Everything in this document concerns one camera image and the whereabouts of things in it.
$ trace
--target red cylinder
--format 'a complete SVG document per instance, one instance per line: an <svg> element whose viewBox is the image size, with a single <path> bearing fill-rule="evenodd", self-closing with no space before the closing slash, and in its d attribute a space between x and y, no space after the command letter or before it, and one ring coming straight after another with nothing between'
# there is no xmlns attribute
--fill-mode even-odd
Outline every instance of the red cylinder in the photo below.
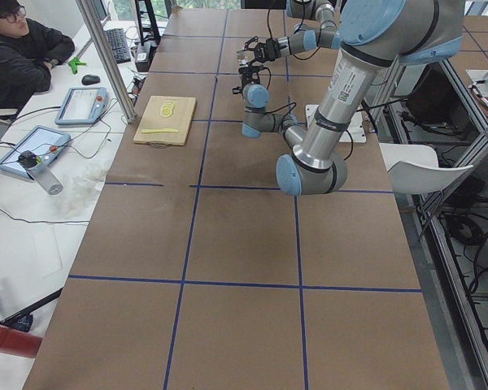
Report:
<svg viewBox="0 0 488 390"><path fill-rule="evenodd" d="M0 325L0 353L35 358L43 339Z"/></svg>

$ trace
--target glasses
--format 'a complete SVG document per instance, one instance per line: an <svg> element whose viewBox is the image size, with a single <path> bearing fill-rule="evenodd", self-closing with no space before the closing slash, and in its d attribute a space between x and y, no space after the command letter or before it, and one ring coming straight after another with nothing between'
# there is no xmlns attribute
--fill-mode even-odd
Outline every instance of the glasses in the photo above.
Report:
<svg viewBox="0 0 488 390"><path fill-rule="evenodd" d="M4 16L0 16L0 19L5 19L9 23L13 24L18 21L18 18L24 18L27 15L27 12L25 11L24 6L19 6L16 8L14 11L5 14Z"/></svg>

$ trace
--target computer mouse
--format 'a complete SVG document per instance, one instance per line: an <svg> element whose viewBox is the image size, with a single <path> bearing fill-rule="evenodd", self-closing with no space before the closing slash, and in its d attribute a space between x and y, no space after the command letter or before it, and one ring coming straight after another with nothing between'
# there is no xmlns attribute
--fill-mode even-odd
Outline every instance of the computer mouse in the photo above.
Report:
<svg viewBox="0 0 488 390"><path fill-rule="evenodd" d="M101 79L96 75L84 75L81 79L83 85L97 84Z"/></svg>

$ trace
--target keyboard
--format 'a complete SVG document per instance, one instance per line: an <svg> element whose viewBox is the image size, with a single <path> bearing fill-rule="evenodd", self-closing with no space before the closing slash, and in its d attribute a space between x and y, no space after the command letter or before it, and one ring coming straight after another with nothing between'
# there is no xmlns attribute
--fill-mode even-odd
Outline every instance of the keyboard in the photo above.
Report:
<svg viewBox="0 0 488 390"><path fill-rule="evenodd" d="M112 54L117 63L127 63L131 60L127 38L124 36L122 28L112 28L105 31L108 45L111 47Z"/></svg>

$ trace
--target green object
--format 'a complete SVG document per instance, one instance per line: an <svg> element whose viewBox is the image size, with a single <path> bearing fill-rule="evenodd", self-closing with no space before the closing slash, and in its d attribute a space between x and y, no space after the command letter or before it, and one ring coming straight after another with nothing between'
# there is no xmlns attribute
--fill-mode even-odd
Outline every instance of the green object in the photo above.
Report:
<svg viewBox="0 0 488 390"><path fill-rule="evenodd" d="M74 57L68 62L68 66L71 67L72 74L75 75L78 72L78 65L86 65L87 63L83 63L80 61L79 58Z"/></svg>

